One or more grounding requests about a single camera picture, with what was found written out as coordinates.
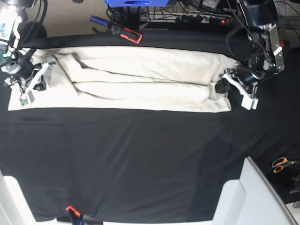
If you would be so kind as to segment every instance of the folded cloth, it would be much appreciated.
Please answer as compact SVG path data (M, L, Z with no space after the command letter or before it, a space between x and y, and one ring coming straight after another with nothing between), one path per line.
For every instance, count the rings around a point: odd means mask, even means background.
M44 75L47 90L21 106L12 89L8 110L50 107L226 112L215 85L237 61L221 54L129 46L37 50L34 63L56 61Z

